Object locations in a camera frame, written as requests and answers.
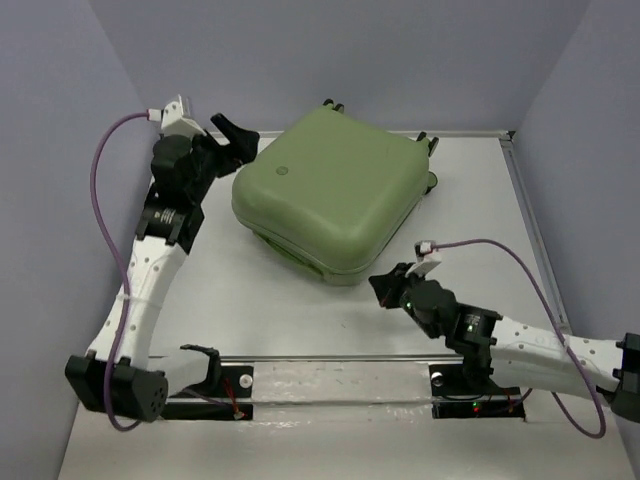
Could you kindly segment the green hard-shell suitcase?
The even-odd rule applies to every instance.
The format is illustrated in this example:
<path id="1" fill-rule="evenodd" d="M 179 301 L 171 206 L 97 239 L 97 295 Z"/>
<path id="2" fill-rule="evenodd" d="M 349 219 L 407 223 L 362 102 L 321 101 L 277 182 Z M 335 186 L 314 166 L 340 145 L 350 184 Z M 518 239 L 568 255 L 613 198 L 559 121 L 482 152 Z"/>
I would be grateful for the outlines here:
<path id="1" fill-rule="evenodd" d="M 331 99 L 300 118 L 232 184 L 241 225 L 290 265 L 356 285 L 438 179 L 439 139 L 392 133 Z"/>

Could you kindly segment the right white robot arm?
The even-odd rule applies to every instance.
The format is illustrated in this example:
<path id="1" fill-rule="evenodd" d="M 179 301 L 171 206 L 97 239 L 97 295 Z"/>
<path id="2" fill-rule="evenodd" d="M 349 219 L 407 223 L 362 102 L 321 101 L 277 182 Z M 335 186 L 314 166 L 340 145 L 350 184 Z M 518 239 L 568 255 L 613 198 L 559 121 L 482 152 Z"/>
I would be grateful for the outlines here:
<path id="1" fill-rule="evenodd" d="M 425 276 L 399 263 L 368 282 L 379 305 L 403 310 L 431 339 L 460 355 L 460 379 L 470 391 L 524 387 L 602 399 L 628 421 L 639 420 L 639 337 L 589 339 L 537 328 L 496 311 L 459 302 Z"/>

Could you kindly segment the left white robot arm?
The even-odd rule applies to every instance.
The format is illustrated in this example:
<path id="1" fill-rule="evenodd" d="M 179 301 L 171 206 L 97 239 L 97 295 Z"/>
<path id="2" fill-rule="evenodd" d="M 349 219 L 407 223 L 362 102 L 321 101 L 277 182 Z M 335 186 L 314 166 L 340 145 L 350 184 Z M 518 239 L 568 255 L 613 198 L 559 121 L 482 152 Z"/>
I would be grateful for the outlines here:
<path id="1" fill-rule="evenodd" d="M 65 377 L 80 403 L 107 415 L 128 432 L 158 419 L 168 397 L 188 391 L 209 395 L 223 379 L 218 350 L 185 344 L 150 364 L 150 346 L 170 286 L 204 222 L 202 203 L 212 183 L 257 156 L 260 135 L 216 113 L 220 144 L 190 123 L 186 133 L 163 125 L 152 148 L 152 180 L 136 225 L 131 256 L 123 259 L 97 203 L 97 168 L 91 166 L 90 196 L 98 227 L 116 262 L 122 285 L 98 335 L 82 355 L 72 355 Z"/>

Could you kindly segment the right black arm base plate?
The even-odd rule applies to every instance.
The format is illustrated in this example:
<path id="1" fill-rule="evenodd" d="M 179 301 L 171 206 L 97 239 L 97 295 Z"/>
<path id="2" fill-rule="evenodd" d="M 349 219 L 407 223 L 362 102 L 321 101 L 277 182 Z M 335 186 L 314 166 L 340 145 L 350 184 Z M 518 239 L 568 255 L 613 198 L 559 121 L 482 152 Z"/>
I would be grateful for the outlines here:
<path id="1" fill-rule="evenodd" d="M 457 363 L 430 364 L 429 379 L 435 420 L 526 418 L 519 387 L 472 386 Z"/>

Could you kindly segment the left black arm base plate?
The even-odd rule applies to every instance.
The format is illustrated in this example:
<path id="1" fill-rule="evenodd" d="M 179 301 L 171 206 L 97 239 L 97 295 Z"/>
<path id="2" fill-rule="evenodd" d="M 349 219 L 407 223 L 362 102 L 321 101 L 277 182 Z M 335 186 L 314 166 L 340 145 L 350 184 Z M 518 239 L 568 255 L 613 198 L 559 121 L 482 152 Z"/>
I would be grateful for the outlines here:
<path id="1" fill-rule="evenodd" d="M 206 383 L 172 396 L 161 414 L 163 420 L 251 421 L 254 417 L 254 367 L 223 364 L 215 386 Z"/>

